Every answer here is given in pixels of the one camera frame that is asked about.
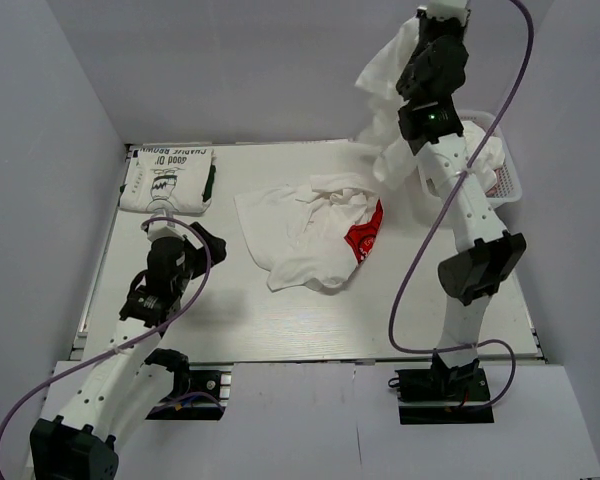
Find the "white t-shirt colourful cartoon print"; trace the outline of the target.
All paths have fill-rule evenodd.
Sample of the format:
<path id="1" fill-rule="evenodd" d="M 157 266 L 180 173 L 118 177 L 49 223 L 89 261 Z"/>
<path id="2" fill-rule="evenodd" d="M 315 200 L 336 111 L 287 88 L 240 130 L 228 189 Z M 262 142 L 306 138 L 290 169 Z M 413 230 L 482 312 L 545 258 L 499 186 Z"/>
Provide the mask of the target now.
<path id="1" fill-rule="evenodd" d="M 373 163 L 375 179 L 395 190 L 417 167 L 414 154 L 402 138 L 398 110 L 403 99 L 396 90 L 404 67 L 418 43 L 419 22 L 415 17 L 401 25 L 396 35 L 369 61 L 355 87 L 369 95 L 371 123 L 356 141 L 377 149 Z"/>

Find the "white t-shirt red print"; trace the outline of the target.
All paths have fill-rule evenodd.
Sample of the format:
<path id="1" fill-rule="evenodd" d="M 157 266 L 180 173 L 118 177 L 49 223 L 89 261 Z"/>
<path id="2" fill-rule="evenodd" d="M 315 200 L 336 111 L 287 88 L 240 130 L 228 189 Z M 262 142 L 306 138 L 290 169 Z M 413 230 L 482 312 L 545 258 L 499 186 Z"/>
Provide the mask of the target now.
<path id="1" fill-rule="evenodd" d="M 379 193 L 356 173 L 312 175 L 234 202 L 249 253 L 268 272 L 272 292 L 341 288 L 371 253 L 384 217 Z"/>

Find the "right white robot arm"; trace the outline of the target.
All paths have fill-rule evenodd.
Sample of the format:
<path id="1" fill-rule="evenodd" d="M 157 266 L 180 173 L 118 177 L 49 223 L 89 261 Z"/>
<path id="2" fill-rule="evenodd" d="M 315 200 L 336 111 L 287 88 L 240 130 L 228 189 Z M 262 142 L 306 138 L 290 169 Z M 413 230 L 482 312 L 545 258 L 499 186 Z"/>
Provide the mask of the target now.
<path id="1" fill-rule="evenodd" d="M 416 47 L 396 84 L 404 101 L 401 135 L 443 202 L 457 250 L 438 266 L 447 304 L 428 380 L 446 399 L 475 378 L 486 309 L 526 249 L 524 236 L 508 232 L 468 165 L 464 127 L 452 100 L 466 79 L 466 18 L 419 8 Z"/>

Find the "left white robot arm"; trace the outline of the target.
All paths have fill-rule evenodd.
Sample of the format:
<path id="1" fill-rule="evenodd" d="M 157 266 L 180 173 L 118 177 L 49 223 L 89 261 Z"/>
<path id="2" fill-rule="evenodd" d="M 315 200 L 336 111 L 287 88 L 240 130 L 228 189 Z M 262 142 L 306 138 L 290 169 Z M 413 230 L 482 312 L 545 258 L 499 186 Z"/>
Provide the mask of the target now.
<path id="1" fill-rule="evenodd" d="M 144 230 L 151 242 L 146 266 L 130 282 L 108 348 L 89 361 L 90 371 L 52 419 L 30 433 L 37 479 L 112 479 L 119 451 L 153 411 L 194 397 L 188 357 L 160 343 L 172 321 L 191 307 L 182 300 L 189 283 L 206 280 L 227 255 L 224 239 L 200 223 L 178 233 L 180 220 L 155 217 Z"/>

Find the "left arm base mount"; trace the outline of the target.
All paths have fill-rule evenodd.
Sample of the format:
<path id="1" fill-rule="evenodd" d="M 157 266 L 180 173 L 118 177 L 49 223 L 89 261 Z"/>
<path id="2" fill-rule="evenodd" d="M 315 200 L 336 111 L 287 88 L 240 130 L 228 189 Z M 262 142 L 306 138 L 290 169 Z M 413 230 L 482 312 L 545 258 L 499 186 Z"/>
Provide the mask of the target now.
<path id="1" fill-rule="evenodd" d="M 228 404 L 231 388 L 229 365 L 194 365 L 178 390 L 160 401 L 147 420 L 218 421 Z"/>

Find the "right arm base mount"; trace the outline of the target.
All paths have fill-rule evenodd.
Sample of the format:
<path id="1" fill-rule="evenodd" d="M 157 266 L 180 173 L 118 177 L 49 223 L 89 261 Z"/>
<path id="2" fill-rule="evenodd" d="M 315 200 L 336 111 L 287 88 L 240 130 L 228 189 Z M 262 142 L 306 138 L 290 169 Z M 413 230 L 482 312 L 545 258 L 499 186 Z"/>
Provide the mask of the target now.
<path id="1" fill-rule="evenodd" d="M 398 397 L 401 425 L 492 424 L 488 381 L 483 368 L 453 393 L 442 393 L 434 386 L 427 369 L 397 370 L 388 388 Z"/>

